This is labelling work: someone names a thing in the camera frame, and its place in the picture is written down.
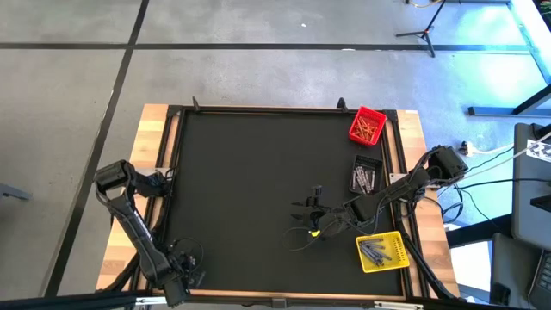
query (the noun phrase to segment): tripod stand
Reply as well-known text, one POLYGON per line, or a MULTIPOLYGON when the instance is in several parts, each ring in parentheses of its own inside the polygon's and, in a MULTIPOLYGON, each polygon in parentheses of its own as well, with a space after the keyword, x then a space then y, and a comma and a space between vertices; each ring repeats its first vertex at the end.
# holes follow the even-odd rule
POLYGON ((430 56, 432 58, 435 58, 436 55, 434 54, 434 47, 432 46, 432 42, 430 42, 429 32, 432 29, 432 24, 436 20, 436 17, 438 16, 438 14, 440 14, 440 11, 442 10, 442 7, 444 6, 445 3, 446 3, 446 0, 442 0, 440 6, 438 7, 438 10, 434 14, 434 16, 432 16, 432 19, 429 22, 429 26, 427 26, 427 28, 425 30, 416 31, 416 32, 412 32, 412 33, 396 34, 396 37, 415 35, 415 36, 425 40, 425 42, 427 42, 427 44, 429 44, 430 56))

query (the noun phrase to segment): table leg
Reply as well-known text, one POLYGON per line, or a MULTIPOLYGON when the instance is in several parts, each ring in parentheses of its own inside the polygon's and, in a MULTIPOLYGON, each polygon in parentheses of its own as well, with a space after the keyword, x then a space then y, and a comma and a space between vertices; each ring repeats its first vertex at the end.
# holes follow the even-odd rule
POLYGON ((494 233, 503 233, 506 236, 511 236, 511 214, 499 216, 493 219, 492 222, 486 220, 478 224, 446 232, 449 248, 489 240, 494 233))

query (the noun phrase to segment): yellow bin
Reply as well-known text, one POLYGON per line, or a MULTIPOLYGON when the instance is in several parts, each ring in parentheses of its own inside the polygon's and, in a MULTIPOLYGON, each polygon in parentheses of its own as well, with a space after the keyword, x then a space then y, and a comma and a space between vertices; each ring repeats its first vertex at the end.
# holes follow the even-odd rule
POLYGON ((362 261, 362 269, 365 273, 394 270, 409 267, 410 265, 410 260, 407 257, 406 248, 404 247, 404 242, 402 241, 402 235, 400 235, 398 231, 357 237, 356 248, 358 249, 360 261, 362 261), (377 249, 377 251, 387 254, 392 258, 392 261, 383 258, 384 264, 382 266, 377 266, 374 263, 371 263, 369 258, 363 255, 362 250, 360 249, 360 242, 371 239, 382 239, 382 241, 378 242, 377 245, 383 245, 385 249, 377 249))

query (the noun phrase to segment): wooden table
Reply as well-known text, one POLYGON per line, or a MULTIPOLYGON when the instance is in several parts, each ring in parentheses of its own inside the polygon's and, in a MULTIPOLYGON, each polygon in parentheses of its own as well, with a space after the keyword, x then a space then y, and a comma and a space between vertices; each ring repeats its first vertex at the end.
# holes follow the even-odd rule
MULTIPOLYGON (((130 162, 137 169, 155 168, 158 149, 161 136, 164 129, 166 113, 168 109, 166 104, 146 104, 138 126, 138 132, 134 140, 130 162)), ((410 170, 417 163, 418 159, 426 152, 423 130, 417 111, 398 110, 399 130, 402 138, 402 145, 406 156, 406 166, 410 170)), ((162 167, 168 167, 170 155, 174 146, 174 136, 178 117, 172 119, 170 124, 169 139, 166 146, 165 157, 162 167)), ((394 132, 390 122, 386 125, 389 138, 391 159, 394 171, 398 170, 398 153, 394 143, 394 132)), ((434 192, 428 192, 427 196, 436 199, 434 192)), ((136 195, 136 207, 144 214, 147 199, 136 195)), ((155 206, 160 206, 161 199, 155 201, 155 206)), ((422 200, 418 203, 416 209, 419 237, 421 240, 422 251, 425 260, 440 281, 454 295, 459 296, 459 289, 455 282, 455 275, 451 263, 451 256, 446 239, 446 233, 443 229, 443 220, 440 215, 440 208, 434 202, 422 200)), ((122 230, 117 221, 113 223, 109 235, 105 256, 103 258, 102 269, 97 281, 96 288, 107 287, 117 275, 124 269, 135 253, 134 247, 127 235, 122 230)), ((413 293, 416 296, 421 295, 418 281, 418 272, 415 262, 410 256, 410 273, 412 277, 413 293)), ((145 279, 142 277, 139 282, 139 288, 145 286, 145 279)), ((403 300, 404 296, 374 296, 374 295, 342 295, 342 294, 297 294, 297 293, 274 293, 274 292, 242 292, 242 291, 213 291, 205 289, 194 289, 192 295, 212 295, 212 296, 240 296, 240 297, 294 297, 294 298, 316 298, 316 299, 353 299, 366 300, 374 298, 385 298, 403 300)))

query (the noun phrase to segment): red container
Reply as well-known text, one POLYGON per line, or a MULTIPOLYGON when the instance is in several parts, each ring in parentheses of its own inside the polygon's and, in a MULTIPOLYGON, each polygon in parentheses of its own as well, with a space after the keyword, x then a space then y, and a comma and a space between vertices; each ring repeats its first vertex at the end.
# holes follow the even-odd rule
POLYGON ((350 126, 348 136, 355 142, 366 146, 374 146, 379 140, 382 128, 385 126, 385 121, 387 121, 387 116, 383 113, 379 113, 370 108, 360 107, 356 113, 356 117, 354 117, 352 126, 350 126), (360 118, 362 118, 368 125, 375 127, 375 132, 371 136, 371 140, 364 139, 363 137, 354 134, 356 127, 359 125, 360 118))

